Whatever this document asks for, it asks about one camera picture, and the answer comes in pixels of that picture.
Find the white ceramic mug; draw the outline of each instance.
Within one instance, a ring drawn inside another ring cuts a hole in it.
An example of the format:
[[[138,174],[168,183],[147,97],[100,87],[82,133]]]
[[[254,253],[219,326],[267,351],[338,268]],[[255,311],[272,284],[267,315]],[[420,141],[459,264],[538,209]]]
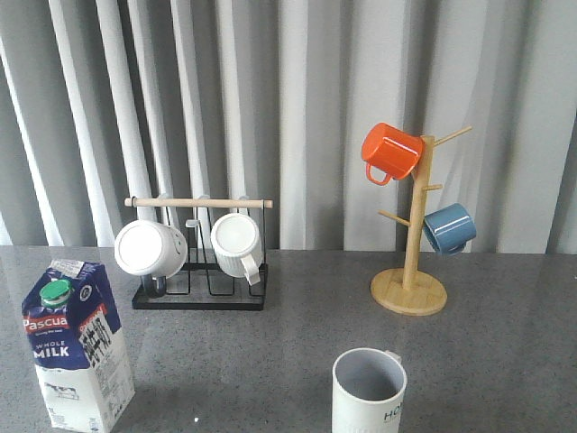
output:
[[[397,433],[407,373],[400,357],[367,347],[333,365],[333,433]]]
[[[114,257],[125,272],[153,278],[168,278],[180,271],[187,249],[179,230],[147,220],[132,221],[114,241]]]
[[[250,285],[261,280],[261,235],[254,220],[243,214],[227,214],[210,233],[216,261],[224,273],[244,277]]]

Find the green bottle cap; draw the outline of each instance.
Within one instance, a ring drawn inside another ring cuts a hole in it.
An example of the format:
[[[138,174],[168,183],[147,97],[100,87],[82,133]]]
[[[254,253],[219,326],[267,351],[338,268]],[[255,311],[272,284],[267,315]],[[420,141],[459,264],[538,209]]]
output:
[[[46,284],[40,290],[40,297],[44,307],[62,307],[69,300],[72,286],[68,280],[55,280]]]

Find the countertop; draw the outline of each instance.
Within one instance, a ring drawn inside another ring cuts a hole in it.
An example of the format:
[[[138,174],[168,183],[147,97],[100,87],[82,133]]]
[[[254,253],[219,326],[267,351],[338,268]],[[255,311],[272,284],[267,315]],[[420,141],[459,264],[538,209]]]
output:
[[[21,302],[52,258],[105,264],[136,395],[114,432],[328,432],[331,368],[354,347],[408,374],[401,432],[573,432],[577,256],[422,253],[448,301],[409,317],[371,297],[402,253],[269,251],[263,311],[134,310],[110,248],[0,247],[0,430],[52,432]]]

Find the milk carton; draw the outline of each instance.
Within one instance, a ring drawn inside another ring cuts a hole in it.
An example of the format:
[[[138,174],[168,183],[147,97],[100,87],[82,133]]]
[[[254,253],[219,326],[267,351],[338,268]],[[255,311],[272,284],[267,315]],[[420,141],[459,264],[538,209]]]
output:
[[[53,261],[22,312],[52,426],[109,432],[134,385],[104,265]]]

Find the gray curtain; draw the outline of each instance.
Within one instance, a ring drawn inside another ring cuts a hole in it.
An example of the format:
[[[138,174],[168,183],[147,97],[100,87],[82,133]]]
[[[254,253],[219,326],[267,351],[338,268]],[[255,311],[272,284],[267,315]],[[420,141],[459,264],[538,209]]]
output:
[[[385,122],[473,127],[426,207],[467,207],[467,251],[577,253],[576,46],[573,0],[0,0],[0,244],[111,246],[166,194],[273,199],[269,247],[403,250],[378,211],[411,179],[361,159]]]

